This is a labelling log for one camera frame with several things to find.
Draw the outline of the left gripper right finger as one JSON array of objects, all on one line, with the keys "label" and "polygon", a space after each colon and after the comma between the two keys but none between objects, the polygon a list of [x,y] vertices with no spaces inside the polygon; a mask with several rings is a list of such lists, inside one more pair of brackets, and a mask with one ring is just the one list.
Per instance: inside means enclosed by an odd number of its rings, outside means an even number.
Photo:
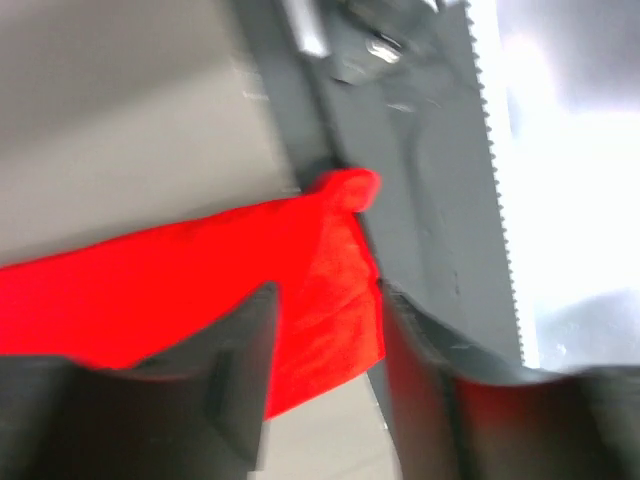
[{"label": "left gripper right finger", "polygon": [[391,432],[405,479],[635,479],[639,370],[508,361],[380,285]]}]

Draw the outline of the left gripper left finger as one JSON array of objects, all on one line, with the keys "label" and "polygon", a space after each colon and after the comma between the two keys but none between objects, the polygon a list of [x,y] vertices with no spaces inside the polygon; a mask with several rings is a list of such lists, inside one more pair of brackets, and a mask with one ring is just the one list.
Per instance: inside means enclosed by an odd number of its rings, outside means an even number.
[{"label": "left gripper left finger", "polygon": [[259,467],[277,321],[278,289],[266,283],[129,369],[3,356],[2,477],[249,477]]}]

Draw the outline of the red t shirt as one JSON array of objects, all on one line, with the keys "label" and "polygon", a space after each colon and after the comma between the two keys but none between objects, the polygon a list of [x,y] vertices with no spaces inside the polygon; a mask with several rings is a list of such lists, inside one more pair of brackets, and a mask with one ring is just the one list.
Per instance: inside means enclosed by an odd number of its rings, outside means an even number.
[{"label": "red t shirt", "polygon": [[266,414],[384,356],[379,271],[357,214],[381,180],[335,170],[300,196],[154,227],[1,271],[1,350],[125,368],[279,289]]}]

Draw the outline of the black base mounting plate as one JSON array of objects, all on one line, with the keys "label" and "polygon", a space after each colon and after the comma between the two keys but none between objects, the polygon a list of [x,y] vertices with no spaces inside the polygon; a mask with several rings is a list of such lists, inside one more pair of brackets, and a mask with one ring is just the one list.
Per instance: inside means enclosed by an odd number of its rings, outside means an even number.
[{"label": "black base mounting plate", "polygon": [[362,216],[382,276],[419,307],[519,361],[516,309],[473,49],[471,3],[418,22],[400,60],[356,64],[370,34],[338,1],[235,1],[297,184],[376,171]]}]

